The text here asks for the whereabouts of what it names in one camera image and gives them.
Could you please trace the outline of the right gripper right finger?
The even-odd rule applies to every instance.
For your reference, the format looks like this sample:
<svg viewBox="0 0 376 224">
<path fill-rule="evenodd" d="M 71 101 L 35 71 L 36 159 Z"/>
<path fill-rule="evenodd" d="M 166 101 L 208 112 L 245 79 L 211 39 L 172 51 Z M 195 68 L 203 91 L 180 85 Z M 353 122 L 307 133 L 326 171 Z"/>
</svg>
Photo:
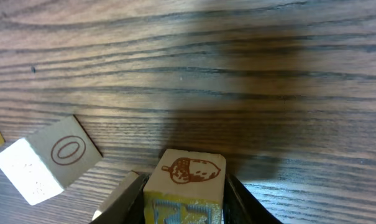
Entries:
<svg viewBox="0 0 376 224">
<path fill-rule="evenodd" d="M 223 198 L 224 224 L 282 224 L 232 174 L 226 174 Z"/>
</svg>

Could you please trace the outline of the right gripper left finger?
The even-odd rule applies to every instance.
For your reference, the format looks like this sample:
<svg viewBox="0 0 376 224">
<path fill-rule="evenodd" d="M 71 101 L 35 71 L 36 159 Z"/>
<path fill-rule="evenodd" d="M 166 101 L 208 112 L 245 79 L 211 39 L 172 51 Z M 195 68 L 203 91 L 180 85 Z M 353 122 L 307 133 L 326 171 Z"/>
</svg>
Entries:
<svg viewBox="0 0 376 224">
<path fill-rule="evenodd" d="M 148 174 L 130 171 L 96 209 L 90 224 L 145 223 L 143 188 L 148 179 Z"/>
</svg>

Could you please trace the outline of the acorn picture wooden block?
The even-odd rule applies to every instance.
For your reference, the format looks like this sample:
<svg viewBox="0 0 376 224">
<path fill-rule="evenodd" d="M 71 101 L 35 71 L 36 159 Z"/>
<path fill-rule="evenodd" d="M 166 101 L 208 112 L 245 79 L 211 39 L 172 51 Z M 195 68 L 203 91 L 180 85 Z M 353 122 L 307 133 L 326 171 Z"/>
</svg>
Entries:
<svg viewBox="0 0 376 224">
<path fill-rule="evenodd" d="M 144 189 L 144 218 L 155 223 L 221 223 L 226 159 L 167 149 Z"/>
</svg>

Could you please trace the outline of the plain cream wooden block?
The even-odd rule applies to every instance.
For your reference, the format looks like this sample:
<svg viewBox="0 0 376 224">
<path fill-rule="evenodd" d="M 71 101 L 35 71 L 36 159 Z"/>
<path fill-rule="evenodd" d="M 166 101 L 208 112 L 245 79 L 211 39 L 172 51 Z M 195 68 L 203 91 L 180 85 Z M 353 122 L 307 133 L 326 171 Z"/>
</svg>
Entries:
<svg viewBox="0 0 376 224">
<path fill-rule="evenodd" d="M 102 158 L 69 116 L 0 152 L 0 169 L 29 205 L 37 205 L 62 193 Z"/>
</svg>

